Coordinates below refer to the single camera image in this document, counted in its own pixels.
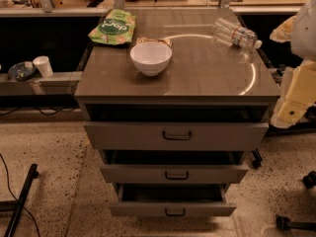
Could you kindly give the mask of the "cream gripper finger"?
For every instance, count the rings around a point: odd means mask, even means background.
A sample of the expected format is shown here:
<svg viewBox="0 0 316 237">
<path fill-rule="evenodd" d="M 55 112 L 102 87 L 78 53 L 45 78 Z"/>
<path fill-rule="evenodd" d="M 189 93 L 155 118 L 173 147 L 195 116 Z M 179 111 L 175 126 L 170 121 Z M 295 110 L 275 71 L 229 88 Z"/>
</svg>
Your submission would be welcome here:
<svg viewBox="0 0 316 237">
<path fill-rule="evenodd" d="M 270 39 L 275 42 L 286 42 L 291 41 L 291 34 L 293 29 L 293 22 L 295 16 L 286 19 L 270 34 Z"/>
</svg>

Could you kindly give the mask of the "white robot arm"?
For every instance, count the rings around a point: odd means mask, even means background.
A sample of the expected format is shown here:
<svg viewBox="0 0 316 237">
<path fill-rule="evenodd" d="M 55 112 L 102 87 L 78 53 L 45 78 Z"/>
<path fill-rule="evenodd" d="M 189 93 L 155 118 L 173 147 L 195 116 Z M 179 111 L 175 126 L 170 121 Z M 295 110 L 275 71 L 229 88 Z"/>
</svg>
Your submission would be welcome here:
<svg viewBox="0 0 316 237">
<path fill-rule="evenodd" d="M 303 59 L 296 68 L 285 69 L 271 118 L 272 126 L 289 128 L 316 103 L 316 0 L 308 0 L 295 16 L 273 30 L 270 39 L 289 41 L 291 52 Z"/>
</svg>

